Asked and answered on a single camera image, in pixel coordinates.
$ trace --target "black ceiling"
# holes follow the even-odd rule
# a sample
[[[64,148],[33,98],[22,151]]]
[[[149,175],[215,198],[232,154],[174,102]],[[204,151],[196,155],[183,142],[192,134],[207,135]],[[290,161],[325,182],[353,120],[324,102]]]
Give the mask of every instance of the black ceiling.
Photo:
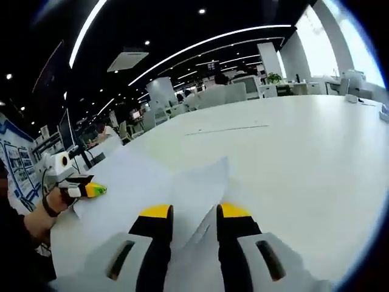
[[[8,2],[1,10],[4,22],[2,35],[7,40],[5,53],[2,54],[1,73],[4,77],[0,78],[1,99],[7,106],[2,111],[31,136],[37,137],[40,127],[58,123],[60,117],[37,111],[39,107],[36,105],[41,99],[31,95],[33,85],[61,40],[64,40],[66,54],[70,58],[78,33],[98,1],[29,0],[23,5],[15,1]],[[83,117],[91,118],[114,97],[112,107],[116,102],[125,102],[128,108],[136,107],[137,98],[145,92],[144,88],[151,78],[156,78],[161,72],[188,58],[202,54],[162,75],[170,76],[175,85],[179,83],[178,77],[190,72],[198,63],[212,59],[231,60],[237,57],[238,52],[242,57],[257,54],[255,44],[258,41],[203,54],[206,51],[258,38],[289,38],[305,7],[313,2],[241,0],[228,4],[222,0],[107,0],[78,51],[72,70],[74,83],[69,89],[66,102],[61,97],[53,102],[68,106],[73,122]],[[198,13],[201,8],[206,9],[204,15]],[[223,33],[266,24],[291,24],[292,27],[252,30],[211,41],[178,55],[128,86],[141,73],[188,46]],[[150,40],[151,44],[144,45],[145,40]],[[278,49],[282,39],[272,41]],[[124,47],[138,47],[149,52],[149,55],[132,69],[118,74],[107,73],[107,68]],[[13,74],[11,80],[5,79],[8,73]],[[19,110],[22,106],[26,108],[23,112]]]

